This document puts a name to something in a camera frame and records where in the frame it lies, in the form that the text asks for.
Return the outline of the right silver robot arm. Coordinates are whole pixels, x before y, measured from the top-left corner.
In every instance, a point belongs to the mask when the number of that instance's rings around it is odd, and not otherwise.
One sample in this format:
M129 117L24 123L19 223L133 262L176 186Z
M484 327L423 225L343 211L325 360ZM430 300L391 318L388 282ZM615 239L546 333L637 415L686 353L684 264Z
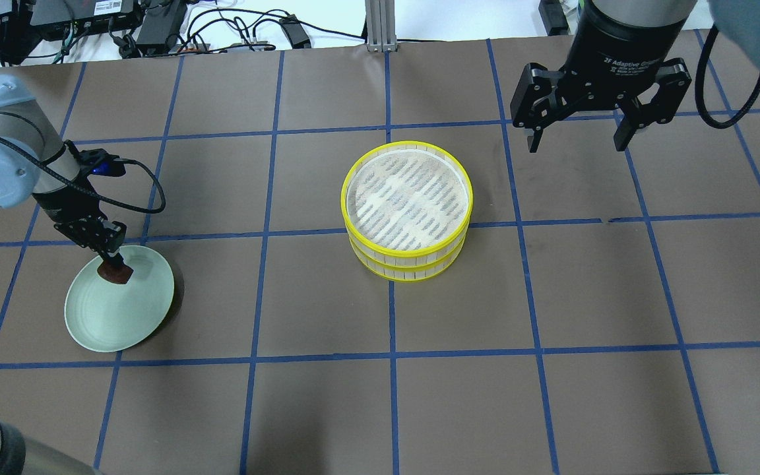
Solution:
M690 86L699 116L710 127L736 125L760 95L760 1L712 1L714 19L690 73L668 52L693 12L693 1L587 1L579 16L566 63L551 71L529 63L510 103L513 126L522 127L536 152L543 131L579 111L622 112L616 150L624 151L639 130L673 120ZM705 75L718 35L736 43L756 67L758 79L745 104L718 121L705 104Z

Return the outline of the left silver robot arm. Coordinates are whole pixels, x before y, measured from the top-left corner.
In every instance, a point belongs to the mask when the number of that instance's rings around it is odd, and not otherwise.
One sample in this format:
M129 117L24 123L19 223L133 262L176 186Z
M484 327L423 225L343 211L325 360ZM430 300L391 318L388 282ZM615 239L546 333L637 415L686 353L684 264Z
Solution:
M114 156L64 141L21 79L0 75L0 208L34 199L55 229L99 256L100 270L125 283L132 274L119 253L126 226L100 210L88 176ZM25 436L0 420L0 474L96 474L97 470Z

